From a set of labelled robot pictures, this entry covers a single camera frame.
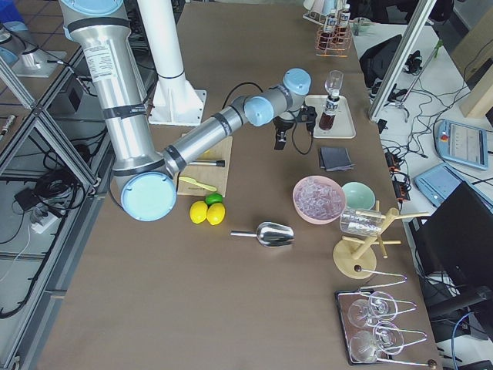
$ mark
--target green lime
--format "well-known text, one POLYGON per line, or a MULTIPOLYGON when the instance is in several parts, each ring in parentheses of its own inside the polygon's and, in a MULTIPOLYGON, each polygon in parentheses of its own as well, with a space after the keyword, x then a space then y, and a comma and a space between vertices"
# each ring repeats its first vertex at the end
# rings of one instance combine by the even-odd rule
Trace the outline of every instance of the green lime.
POLYGON ((219 225, 224 220, 224 216, 226 215, 226 208, 224 208, 224 204, 215 203, 209 207, 207 211, 207 220, 211 225, 219 225))
POLYGON ((200 224, 207 218, 207 204, 199 200, 190 207, 190 220, 194 224, 200 224))
POLYGON ((208 206, 212 206, 215 203, 222 203, 222 202, 223 202, 223 196, 218 193, 212 193, 206 197, 206 203, 208 206))

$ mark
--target scoop handle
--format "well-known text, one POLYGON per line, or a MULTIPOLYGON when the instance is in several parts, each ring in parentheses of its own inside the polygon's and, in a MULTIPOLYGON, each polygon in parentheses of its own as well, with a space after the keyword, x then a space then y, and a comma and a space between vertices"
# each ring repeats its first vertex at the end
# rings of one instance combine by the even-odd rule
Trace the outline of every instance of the scoop handle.
POLYGON ((237 230, 232 230, 230 232, 230 235, 234 237, 257 237, 256 233, 252 233, 250 231, 237 231, 237 230))

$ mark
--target blue cable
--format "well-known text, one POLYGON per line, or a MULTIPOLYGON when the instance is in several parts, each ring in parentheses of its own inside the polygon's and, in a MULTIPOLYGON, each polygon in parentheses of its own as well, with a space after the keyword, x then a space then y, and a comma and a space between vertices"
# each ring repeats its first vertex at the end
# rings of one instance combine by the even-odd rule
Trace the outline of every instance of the blue cable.
POLYGON ((468 312, 467 314, 465 314, 464 316, 462 316, 459 321, 457 321, 454 325, 454 330, 452 331, 452 338, 451 338, 451 344, 452 344, 452 360, 454 361, 454 369, 455 370, 458 370, 458 366, 457 366, 457 360, 455 359, 455 348, 454 348, 454 338, 455 338, 455 332, 457 331, 457 328, 459 326, 459 324, 469 315, 472 315, 474 314, 474 312, 468 312))

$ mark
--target green bowl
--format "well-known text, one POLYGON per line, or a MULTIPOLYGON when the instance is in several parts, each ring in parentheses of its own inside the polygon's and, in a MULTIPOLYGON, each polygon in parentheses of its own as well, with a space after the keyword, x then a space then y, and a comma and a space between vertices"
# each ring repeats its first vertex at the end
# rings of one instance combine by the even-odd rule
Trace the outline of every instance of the green bowl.
POLYGON ((375 205, 375 194, 364 183, 347 183, 342 187, 349 208, 370 210, 375 205))

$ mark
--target white tray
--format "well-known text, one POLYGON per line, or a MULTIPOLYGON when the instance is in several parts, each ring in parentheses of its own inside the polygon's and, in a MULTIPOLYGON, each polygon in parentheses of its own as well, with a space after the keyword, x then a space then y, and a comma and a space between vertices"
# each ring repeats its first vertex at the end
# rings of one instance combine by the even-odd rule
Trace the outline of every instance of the white tray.
POLYGON ((315 107, 317 111, 317 124, 315 125, 314 137, 316 139, 352 139, 356 136, 353 118, 349 111, 346 98, 340 96, 339 107, 337 108, 334 125, 329 130, 323 130, 318 126, 318 121, 322 116, 327 95, 309 95, 305 98, 308 106, 315 107))

